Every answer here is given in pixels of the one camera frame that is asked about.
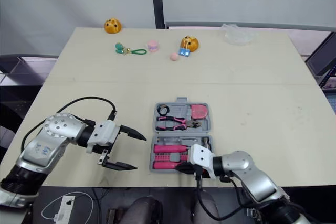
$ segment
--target plastic bag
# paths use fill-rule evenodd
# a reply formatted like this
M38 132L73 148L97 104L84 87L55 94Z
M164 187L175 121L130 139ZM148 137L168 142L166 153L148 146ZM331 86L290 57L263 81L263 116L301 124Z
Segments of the plastic bag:
M222 30L225 30L224 40L232 45L243 46L250 43L258 33L239 27L236 24L223 24Z

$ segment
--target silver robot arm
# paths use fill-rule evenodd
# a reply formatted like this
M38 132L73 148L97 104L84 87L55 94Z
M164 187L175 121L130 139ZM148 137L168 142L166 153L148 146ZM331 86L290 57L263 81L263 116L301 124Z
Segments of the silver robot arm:
M102 154L98 164L106 168L136 169L122 162L108 162L108 154L120 132L146 140L136 130L123 125L117 126L112 120L93 126L92 123L87 125L69 113L57 113L48 117L37 136L21 152L11 172L1 181L0 205L24 208L32 203L38 196L43 181L63 156L69 143L85 147L87 153Z
M303 214L286 204L289 196L256 167L247 152L235 151L216 157L209 149L194 144L188 151L188 162L207 170L211 179L236 177L253 201L250 205L262 212L269 223L310 223Z

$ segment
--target orange ladybug toy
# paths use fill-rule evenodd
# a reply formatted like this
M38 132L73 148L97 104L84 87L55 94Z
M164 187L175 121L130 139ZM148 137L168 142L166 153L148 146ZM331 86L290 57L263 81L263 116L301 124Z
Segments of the orange ladybug toy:
M182 39L180 47L189 49L190 52L194 52L198 48L198 40L195 37L186 36Z
M116 34L121 30L121 24L116 18L105 21L104 29L108 34Z

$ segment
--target white power strip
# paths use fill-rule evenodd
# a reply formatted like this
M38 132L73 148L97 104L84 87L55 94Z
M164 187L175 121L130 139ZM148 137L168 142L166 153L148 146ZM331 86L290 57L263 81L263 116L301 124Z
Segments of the white power strip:
M55 214L54 222L56 224L69 224L71 211L73 204L75 203L73 200L75 196L63 196L61 205L59 207L58 213Z

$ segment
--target pliers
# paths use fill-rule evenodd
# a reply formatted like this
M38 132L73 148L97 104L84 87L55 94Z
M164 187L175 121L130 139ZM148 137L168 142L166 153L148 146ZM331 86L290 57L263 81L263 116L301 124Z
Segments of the pliers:
M173 127L163 127L163 126L157 126L156 130L157 131L176 131L176 130L181 130L184 131L187 128L197 128L200 127L202 124L199 121L195 120L189 120L187 121L185 118L175 118L173 116L159 116L156 118L157 121L172 121L176 123L180 123L177 126Z

